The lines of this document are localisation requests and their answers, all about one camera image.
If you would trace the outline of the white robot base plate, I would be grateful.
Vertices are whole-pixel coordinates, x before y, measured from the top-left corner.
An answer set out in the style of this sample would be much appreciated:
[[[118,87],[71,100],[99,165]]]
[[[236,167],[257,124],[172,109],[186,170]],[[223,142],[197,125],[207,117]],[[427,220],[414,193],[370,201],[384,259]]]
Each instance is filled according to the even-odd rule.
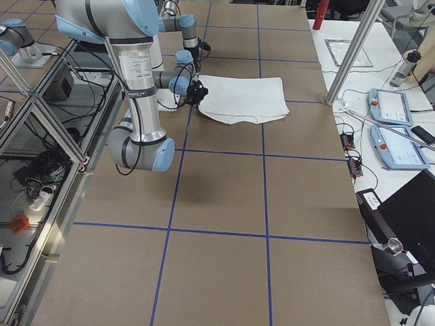
[[[173,94],[169,89],[158,89],[156,99],[159,111],[177,111],[179,95]]]

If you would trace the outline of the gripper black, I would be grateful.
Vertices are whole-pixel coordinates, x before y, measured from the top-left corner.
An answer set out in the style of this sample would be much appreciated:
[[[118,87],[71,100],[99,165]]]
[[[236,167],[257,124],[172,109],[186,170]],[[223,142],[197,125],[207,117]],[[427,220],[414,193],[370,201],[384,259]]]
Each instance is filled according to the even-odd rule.
[[[193,81],[187,89],[185,104],[199,106],[201,101],[208,95],[208,89],[200,80]]]
[[[203,46],[201,44],[193,47],[193,48],[187,48],[187,51],[190,52],[193,58],[193,63],[196,68],[201,68],[201,59],[200,59],[200,50],[202,50]]]

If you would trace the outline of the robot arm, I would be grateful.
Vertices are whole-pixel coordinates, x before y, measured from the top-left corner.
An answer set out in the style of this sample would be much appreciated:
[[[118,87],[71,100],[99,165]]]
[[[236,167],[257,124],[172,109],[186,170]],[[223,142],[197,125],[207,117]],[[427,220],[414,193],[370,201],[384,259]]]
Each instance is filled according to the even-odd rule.
[[[109,136],[113,161],[131,170],[168,170],[175,143],[160,125],[157,91],[167,88],[192,106],[208,94],[198,79],[198,50],[211,48],[196,36],[196,17],[161,17],[153,1],[57,1],[56,23],[64,35],[112,51],[129,106]],[[155,35],[167,31],[181,32],[184,49],[176,53],[173,71],[154,71],[150,48]]]
[[[159,31],[181,32],[183,47],[189,51],[193,57],[196,71],[202,68],[200,50],[209,51],[210,45],[202,42],[196,33],[197,19],[193,14],[181,14],[178,5],[179,1],[165,1],[162,4],[159,17]]]

